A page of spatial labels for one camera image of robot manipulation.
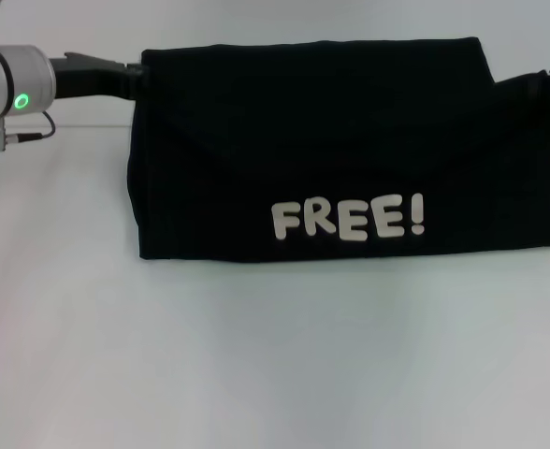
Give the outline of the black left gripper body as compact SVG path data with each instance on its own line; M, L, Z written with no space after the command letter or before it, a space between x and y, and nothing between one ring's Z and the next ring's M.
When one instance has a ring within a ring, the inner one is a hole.
M134 71L125 64L75 52L51 58L56 99L110 96L134 99Z

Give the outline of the black T-shirt with FREE print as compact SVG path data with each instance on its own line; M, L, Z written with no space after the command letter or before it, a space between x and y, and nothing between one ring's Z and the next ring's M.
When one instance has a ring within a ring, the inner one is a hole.
M147 50L127 187L142 258L550 247L550 75L480 41Z

